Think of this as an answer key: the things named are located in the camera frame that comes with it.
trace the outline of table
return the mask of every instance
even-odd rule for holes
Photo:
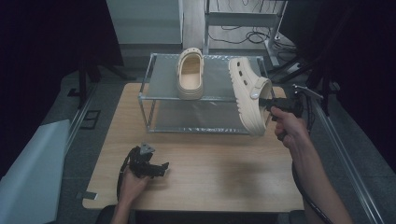
[[[291,156],[276,140],[275,123],[263,137],[240,134],[148,133],[137,100],[140,84],[124,87],[87,191],[85,208],[117,203],[120,166],[131,148],[147,142],[153,164],[169,161],[164,177],[150,180],[136,210],[289,212],[303,209],[291,176]],[[276,95],[282,94],[277,89]]]

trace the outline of wooden tabletop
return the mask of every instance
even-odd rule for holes
[[[134,209],[165,211],[289,212],[303,209],[291,175],[289,150],[270,121],[262,137],[209,133],[147,133],[137,100],[140,84],[127,84],[96,163],[86,208],[116,204],[120,167],[142,142],[156,151],[152,164],[170,162],[149,181]],[[284,95],[275,89],[276,95]]]

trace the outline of shoe insole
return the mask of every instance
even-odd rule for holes
[[[186,90],[194,90],[200,84],[200,59],[190,56],[183,62],[180,72],[180,85]]]

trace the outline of shoe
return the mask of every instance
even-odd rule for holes
[[[251,69],[246,57],[231,59],[228,69],[233,82],[239,118],[250,135],[263,136],[266,127],[262,115],[263,108],[259,108],[259,98],[270,97],[271,80],[258,77]]]
[[[177,64],[178,97],[182,100],[198,100],[204,94],[202,74],[204,58],[197,48],[184,50]]]

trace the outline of human arm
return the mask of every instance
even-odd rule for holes
[[[310,140],[304,121],[275,107],[271,108],[271,112],[278,117],[275,134],[287,132],[282,142],[290,150],[300,183],[307,195],[332,223],[353,223],[324,171],[320,156]],[[304,210],[308,223],[323,223],[305,200]]]
[[[111,224],[126,224],[128,223],[129,213],[134,200],[145,189],[149,177],[136,177],[129,165],[125,167],[123,172],[122,184],[120,187],[120,199],[114,209],[114,215],[111,219]]]

